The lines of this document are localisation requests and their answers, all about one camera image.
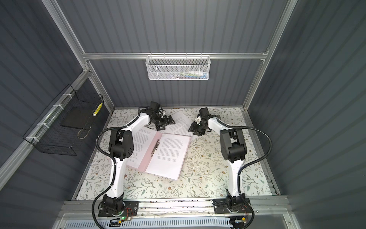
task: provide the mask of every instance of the black cable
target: black cable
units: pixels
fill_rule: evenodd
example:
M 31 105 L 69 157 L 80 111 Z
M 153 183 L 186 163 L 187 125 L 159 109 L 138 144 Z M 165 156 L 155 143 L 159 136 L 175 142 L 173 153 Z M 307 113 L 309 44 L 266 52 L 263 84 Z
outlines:
M 134 120 L 132 120 L 131 122 L 129 122 L 127 125 L 129 126 L 129 125 L 131 125 L 132 123 L 136 122 L 136 120 L 138 120 L 138 118 L 139 118 L 139 117 L 136 117 Z M 111 187 L 113 186 L 114 181 L 115 181 L 115 178 L 116 178 L 117 162 L 116 162 L 116 159 L 115 159 L 111 154 L 106 153 L 105 151 L 103 151 L 103 150 L 100 148 L 100 146 L 99 146 L 99 138 L 100 138 L 100 136 L 101 136 L 103 133 L 105 133 L 105 132 L 107 132 L 107 131 L 109 131 L 109 130 L 124 129 L 124 128 L 126 128 L 126 127 L 127 127 L 127 125 L 126 125 L 126 126 L 118 126 L 118 127 L 109 127 L 109 128 L 107 128 L 107 129 L 104 129 L 104 130 L 102 130 L 102 132 L 100 132 L 100 134 L 98 135 L 97 139 L 95 140 L 95 146 L 97 147 L 97 150 L 98 150 L 99 152 L 101 152 L 102 154 L 104 154 L 104 155 L 106 155 L 106 156 L 110 157 L 110 158 L 112 159 L 112 161 L 113 161 L 113 176 L 112 176 L 111 184 L 109 185 L 109 187 L 108 187 L 108 188 L 106 188 L 102 193 L 100 193 L 100 194 L 99 194 L 99 195 L 94 199 L 94 201 L 93 201 L 93 203 L 92 203 L 92 205 L 91 205 L 91 215 L 92 215 L 92 217 L 93 217 L 94 222 L 96 223 L 96 225 L 97 225 L 100 229 L 104 229 L 104 228 L 99 224 L 99 222 L 97 221 L 97 218 L 95 217 L 95 210 L 94 210 L 95 203 L 97 202 L 97 199 L 98 199 L 99 197 L 101 197 L 102 195 L 104 195 L 104 194 L 105 194 L 108 190 L 110 190 L 110 189 L 111 189 Z
M 252 161 L 252 162 L 249 162 L 249 163 L 247 163 L 247 164 L 243 165 L 242 167 L 240 167 L 240 169 L 239 169 L 239 171 L 238 171 L 238 180 L 237 180 L 237 185 L 238 185 L 239 196 L 240 196 L 240 198 L 242 199 L 243 203 L 244 203 L 246 206 L 248 206 L 248 207 L 250 208 L 250 211 L 252 212 L 252 216 L 250 217 L 250 220 L 249 220 L 247 223 L 245 223 L 245 225 L 244 225 L 244 227 L 243 227 L 243 229 L 244 229 L 244 228 L 247 228 L 247 227 L 252 223 L 252 221 L 253 221 L 253 219 L 254 219 L 254 210 L 253 210 L 253 208 L 252 208 L 252 207 L 247 203 L 247 201 L 245 200 L 244 196 L 243 196 L 243 195 L 242 195 L 242 193 L 241 193 L 241 190 L 240 190 L 240 183 L 241 183 L 241 180 L 240 180 L 240 174 L 241 174 L 241 172 L 242 172 L 246 167 L 251 166 L 252 164 L 255 164 L 255 163 L 257 163 L 257 162 L 260 162 L 261 160 L 265 159 L 265 158 L 269 155 L 269 153 L 272 151 L 272 140 L 270 139 L 270 137 L 269 137 L 266 133 L 264 133 L 264 132 L 263 132 L 263 131 L 261 131 L 261 130 L 258 130 L 257 128 L 250 127 L 250 126 L 228 126 L 228 125 L 226 125 L 225 123 L 223 123 L 223 122 L 222 122 L 221 120 L 219 120 L 219 119 L 217 119 L 217 121 L 218 121 L 221 125 L 226 126 L 226 127 L 228 127 L 228 128 L 232 128 L 232 129 L 248 129 L 248 130 L 254 130 L 254 131 L 257 131 L 257 132 L 261 133 L 262 135 L 264 135 L 264 136 L 267 138 L 268 142 L 269 142 L 269 148 L 268 148 L 267 153 L 265 153 L 263 156 L 261 156 L 261 157 L 260 157 L 260 158 L 258 158 L 257 160 L 254 160 L 254 161 Z

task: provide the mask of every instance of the floral tablecloth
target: floral tablecloth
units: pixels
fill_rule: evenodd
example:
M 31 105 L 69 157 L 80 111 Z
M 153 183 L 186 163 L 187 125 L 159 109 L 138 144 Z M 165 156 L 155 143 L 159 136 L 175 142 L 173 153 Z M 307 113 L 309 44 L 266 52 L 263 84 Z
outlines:
M 192 121 L 199 108 L 164 109 L 167 114 L 182 112 Z M 209 108 L 230 125 L 245 125 L 240 108 Z M 137 115 L 137 110 L 115 110 L 108 127 L 123 126 Z M 245 161 L 257 159 L 248 130 L 243 130 L 248 153 Z M 110 132 L 106 132 L 101 148 L 108 151 Z M 80 188 L 77 200 L 92 200 L 108 187 L 111 172 L 110 158 L 95 154 L 90 169 Z M 272 195 L 260 163 L 243 172 L 243 187 L 248 196 Z M 191 141 L 178 180 L 142 173 L 127 167 L 124 175 L 124 199 L 220 197 L 226 196 L 228 170 L 220 151 L 220 137 L 214 132 Z

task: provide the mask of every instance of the metal binder clip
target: metal binder clip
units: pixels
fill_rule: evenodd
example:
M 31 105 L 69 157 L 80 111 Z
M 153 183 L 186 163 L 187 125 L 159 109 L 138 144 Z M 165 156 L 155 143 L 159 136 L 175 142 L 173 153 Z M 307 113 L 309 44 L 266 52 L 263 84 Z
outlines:
M 155 146 L 154 146 L 153 151 L 151 152 L 151 157 L 153 157 L 153 155 L 154 155 L 155 151 L 158 149 L 159 144 L 160 144 L 160 142 L 159 142 L 159 140 L 158 140 L 158 141 L 156 142 Z

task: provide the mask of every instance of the gray wall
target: gray wall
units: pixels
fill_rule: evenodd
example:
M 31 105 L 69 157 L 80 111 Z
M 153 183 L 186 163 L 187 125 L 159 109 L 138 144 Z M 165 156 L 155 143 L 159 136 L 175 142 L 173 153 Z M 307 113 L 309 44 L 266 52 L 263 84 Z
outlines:
M 41 1 L 0 1 L 0 163 L 82 69 Z M 80 90 L 94 92 L 87 80 Z M 1 228 L 51 228 L 70 200 L 108 117 L 103 108 L 82 154 L 31 151 L 0 191 Z
M 286 0 L 59 1 L 85 52 L 264 52 Z M 116 107 L 242 105 L 260 60 L 213 60 L 207 81 L 150 81 L 143 60 L 92 60 Z
M 365 227 L 365 12 L 362 0 L 300 1 L 250 105 L 304 229 Z
M 144 60 L 91 60 L 116 107 L 243 105 L 260 60 L 212 60 L 210 78 L 152 81 Z

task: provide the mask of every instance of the wire basket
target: wire basket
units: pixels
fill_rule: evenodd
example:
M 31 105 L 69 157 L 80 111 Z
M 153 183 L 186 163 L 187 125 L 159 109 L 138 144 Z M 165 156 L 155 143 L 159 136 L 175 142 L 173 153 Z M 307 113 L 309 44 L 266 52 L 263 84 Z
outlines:
M 211 60 L 201 59 L 154 59 L 146 57 L 150 80 L 208 80 Z
M 72 90 L 65 95 L 46 119 L 33 130 L 32 125 L 23 135 L 41 153 L 76 156 L 103 103 L 102 95 L 96 93 Z

